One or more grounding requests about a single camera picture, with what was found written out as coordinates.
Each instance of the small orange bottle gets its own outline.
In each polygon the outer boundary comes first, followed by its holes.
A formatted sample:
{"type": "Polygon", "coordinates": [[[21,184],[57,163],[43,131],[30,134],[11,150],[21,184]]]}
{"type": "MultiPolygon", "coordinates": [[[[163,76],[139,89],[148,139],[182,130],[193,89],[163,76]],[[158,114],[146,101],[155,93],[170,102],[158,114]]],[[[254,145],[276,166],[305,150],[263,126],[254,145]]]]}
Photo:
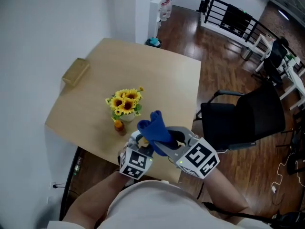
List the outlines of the small orange bottle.
{"type": "Polygon", "coordinates": [[[122,121],[116,120],[114,122],[114,129],[119,133],[119,135],[126,135],[126,129],[122,121]]]}

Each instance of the chair armrest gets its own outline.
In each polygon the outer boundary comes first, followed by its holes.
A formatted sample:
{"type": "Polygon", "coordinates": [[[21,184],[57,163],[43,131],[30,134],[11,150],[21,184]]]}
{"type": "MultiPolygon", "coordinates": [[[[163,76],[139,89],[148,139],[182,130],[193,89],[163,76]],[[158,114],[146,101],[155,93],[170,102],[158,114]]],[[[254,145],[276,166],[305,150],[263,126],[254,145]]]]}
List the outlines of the chair armrest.
{"type": "Polygon", "coordinates": [[[243,93],[239,93],[239,92],[233,92],[233,91],[227,91],[227,90],[218,90],[217,92],[214,93],[213,97],[207,102],[208,104],[210,104],[215,97],[218,97],[219,95],[232,95],[232,96],[244,96],[243,93]]]}
{"type": "Polygon", "coordinates": [[[231,144],[229,145],[228,149],[229,150],[238,150],[238,149],[244,149],[244,148],[249,148],[256,146],[256,141],[250,142],[250,143],[236,143],[236,144],[231,144]]]}

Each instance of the strap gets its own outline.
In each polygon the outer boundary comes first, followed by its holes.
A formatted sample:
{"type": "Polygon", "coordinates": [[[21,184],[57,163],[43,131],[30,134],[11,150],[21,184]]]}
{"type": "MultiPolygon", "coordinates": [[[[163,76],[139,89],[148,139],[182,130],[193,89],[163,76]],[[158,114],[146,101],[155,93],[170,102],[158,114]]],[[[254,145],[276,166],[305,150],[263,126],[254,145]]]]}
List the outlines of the strap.
{"type": "Polygon", "coordinates": [[[232,212],[225,211],[221,208],[218,208],[212,203],[204,202],[203,204],[211,211],[217,211],[221,214],[225,214],[225,215],[228,215],[228,216],[238,216],[238,217],[250,218],[250,219],[260,220],[260,221],[265,222],[265,223],[271,223],[273,225],[288,227],[288,228],[296,228],[296,227],[301,228],[301,226],[304,226],[303,222],[291,223],[291,222],[286,222],[286,221],[279,221],[279,220],[276,220],[276,219],[265,218],[265,217],[262,217],[262,216],[255,216],[255,215],[249,215],[249,214],[244,214],[244,213],[232,213],[232,212]]]}

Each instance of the trash bin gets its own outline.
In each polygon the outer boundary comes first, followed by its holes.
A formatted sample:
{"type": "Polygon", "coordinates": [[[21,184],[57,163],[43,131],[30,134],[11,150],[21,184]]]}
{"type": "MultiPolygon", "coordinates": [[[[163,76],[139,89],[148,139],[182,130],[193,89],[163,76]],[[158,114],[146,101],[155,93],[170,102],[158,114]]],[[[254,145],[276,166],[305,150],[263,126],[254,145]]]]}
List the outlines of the trash bin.
{"type": "Polygon", "coordinates": [[[244,60],[248,61],[249,58],[251,57],[252,53],[253,53],[253,51],[252,51],[250,48],[245,47],[245,48],[242,50],[242,53],[240,54],[240,56],[241,56],[244,60]]]}
{"type": "Polygon", "coordinates": [[[158,46],[153,45],[153,44],[150,42],[150,40],[151,40],[150,38],[147,39],[147,41],[146,41],[145,44],[148,45],[148,46],[155,47],[155,48],[161,48],[161,46],[162,46],[162,41],[161,41],[161,40],[158,39],[158,41],[159,41],[159,43],[160,43],[158,46]]]}

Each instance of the sunflower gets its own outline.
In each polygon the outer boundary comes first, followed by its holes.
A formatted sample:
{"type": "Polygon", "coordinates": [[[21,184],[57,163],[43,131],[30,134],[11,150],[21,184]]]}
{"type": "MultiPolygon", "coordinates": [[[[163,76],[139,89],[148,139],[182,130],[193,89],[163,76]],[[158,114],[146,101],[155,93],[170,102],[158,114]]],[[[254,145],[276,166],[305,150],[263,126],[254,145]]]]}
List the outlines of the sunflower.
{"type": "Polygon", "coordinates": [[[119,109],[115,109],[114,110],[114,113],[117,115],[117,116],[120,116],[122,114],[122,111],[119,110],[119,109]]]}
{"type": "Polygon", "coordinates": [[[119,106],[119,110],[125,115],[134,112],[134,108],[135,108],[135,100],[129,98],[125,98],[124,103],[119,106]]]}
{"type": "Polygon", "coordinates": [[[123,99],[120,97],[113,97],[112,99],[110,99],[109,103],[112,109],[116,109],[117,107],[123,105],[123,99]]]}
{"type": "Polygon", "coordinates": [[[106,98],[106,99],[105,99],[105,102],[106,102],[107,105],[109,105],[110,98],[106,98]]]}
{"type": "Polygon", "coordinates": [[[128,89],[119,90],[115,93],[115,96],[124,98],[128,93],[128,89]]]}
{"type": "Polygon", "coordinates": [[[142,95],[137,89],[130,89],[125,97],[139,101],[142,98],[142,95]]]}

